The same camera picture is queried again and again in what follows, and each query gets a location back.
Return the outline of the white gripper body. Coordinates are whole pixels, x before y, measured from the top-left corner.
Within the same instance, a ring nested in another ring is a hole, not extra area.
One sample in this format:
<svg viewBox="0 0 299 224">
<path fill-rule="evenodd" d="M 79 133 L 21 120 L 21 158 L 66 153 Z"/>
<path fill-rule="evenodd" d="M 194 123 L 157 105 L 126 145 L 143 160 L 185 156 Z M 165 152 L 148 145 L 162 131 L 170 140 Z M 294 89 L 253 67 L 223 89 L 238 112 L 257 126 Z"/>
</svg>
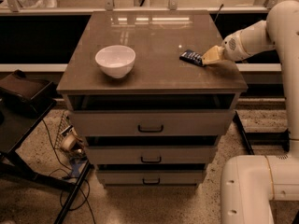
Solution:
<svg viewBox="0 0 299 224">
<path fill-rule="evenodd" d="M 224 57 L 231 61 L 242 61 L 247 58 L 242 42 L 241 32 L 227 35 L 221 44 L 224 47 Z"/>
</svg>

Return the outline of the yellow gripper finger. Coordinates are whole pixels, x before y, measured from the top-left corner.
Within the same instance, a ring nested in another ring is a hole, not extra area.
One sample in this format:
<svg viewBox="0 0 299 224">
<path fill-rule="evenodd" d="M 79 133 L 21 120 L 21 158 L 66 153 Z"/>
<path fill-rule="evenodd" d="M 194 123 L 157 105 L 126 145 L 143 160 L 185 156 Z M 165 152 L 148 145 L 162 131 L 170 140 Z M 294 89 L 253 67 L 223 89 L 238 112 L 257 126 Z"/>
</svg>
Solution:
<svg viewBox="0 0 299 224">
<path fill-rule="evenodd" d="M 224 47 L 214 46 L 204 53 L 202 63 L 203 65 L 210 65 L 223 61 L 224 59 Z"/>
</svg>

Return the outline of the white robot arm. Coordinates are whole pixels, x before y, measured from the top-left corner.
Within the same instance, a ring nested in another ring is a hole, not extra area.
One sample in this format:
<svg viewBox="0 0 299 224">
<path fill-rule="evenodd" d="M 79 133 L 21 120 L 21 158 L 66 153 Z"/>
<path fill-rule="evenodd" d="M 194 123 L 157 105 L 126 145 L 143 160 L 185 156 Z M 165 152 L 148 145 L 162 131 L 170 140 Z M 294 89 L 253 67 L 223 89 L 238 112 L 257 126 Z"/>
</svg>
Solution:
<svg viewBox="0 0 299 224">
<path fill-rule="evenodd" d="M 221 224 L 274 224 L 272 201 L 299 201 L 299 2 L 273 6 L 264 21 L 226 36 L 203 64 L 238 62 L 268 50 L 279 57 L 289 150 L 280 156 L 242 155 L 221 173 Z"/>
</svg>

